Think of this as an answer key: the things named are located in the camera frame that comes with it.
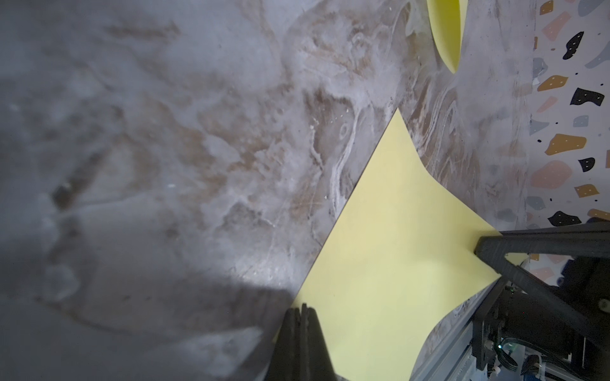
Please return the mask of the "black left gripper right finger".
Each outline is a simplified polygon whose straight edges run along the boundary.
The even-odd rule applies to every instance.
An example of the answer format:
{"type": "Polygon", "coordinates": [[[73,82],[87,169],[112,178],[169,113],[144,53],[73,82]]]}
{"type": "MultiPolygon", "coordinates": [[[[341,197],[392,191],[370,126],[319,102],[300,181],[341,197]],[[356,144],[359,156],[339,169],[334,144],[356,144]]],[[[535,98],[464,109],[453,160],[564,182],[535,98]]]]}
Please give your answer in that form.
{"type": "Polygon", "coordinates": [[[337,380],[318,314],[306,304],[301,309],[301,379],[337,380]]]}

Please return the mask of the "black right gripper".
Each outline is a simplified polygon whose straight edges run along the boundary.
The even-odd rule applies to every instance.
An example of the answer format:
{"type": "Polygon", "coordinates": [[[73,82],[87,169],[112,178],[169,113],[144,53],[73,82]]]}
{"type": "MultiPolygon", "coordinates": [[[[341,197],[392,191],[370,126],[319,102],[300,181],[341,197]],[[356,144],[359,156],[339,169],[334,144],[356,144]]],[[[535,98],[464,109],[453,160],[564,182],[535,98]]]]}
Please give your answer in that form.
{"type": "Polygon", "coordinates": [[[608,376],[608,222],[483,236],[474,255],[517,286],[501,279],[473,316],[471,345],[479,370],[499,363],[503,370],[533,373],[534,363],[522,365],[511,354],[520,345],[571,376],[608,376]],[[549,287],[509,262],[510,253],[577,258],[568,260],[549,287]]]}

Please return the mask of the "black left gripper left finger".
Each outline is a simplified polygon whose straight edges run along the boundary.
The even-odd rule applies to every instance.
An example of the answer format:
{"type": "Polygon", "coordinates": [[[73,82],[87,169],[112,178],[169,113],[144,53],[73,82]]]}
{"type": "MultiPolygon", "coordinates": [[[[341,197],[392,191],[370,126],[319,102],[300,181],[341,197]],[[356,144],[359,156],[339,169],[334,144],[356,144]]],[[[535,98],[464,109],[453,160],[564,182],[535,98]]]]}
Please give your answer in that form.
{"type": "Polygon", "coordinates": [[[300,380],[300,310],[286,311],[264,381],[300,380]]]}

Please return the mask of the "yellow square paper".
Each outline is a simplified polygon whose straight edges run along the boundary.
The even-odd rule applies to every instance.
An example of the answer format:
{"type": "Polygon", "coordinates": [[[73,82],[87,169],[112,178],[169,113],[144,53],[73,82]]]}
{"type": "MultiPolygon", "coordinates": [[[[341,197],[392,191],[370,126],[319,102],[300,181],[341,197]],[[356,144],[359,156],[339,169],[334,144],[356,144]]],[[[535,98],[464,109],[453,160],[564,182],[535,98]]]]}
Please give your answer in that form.
{"type": "Polygon", "coordinates": [[[433,328],[498,279],[474,253],[496,234],[424,168],[395,112],[296,296],[336,373],[409,379],[433,328]]]}
{"type": "Polygon", "coordinates": [[[427,0],[435,47],[453,74],[460,65],[467,7],[468,0],[427,0]]]}

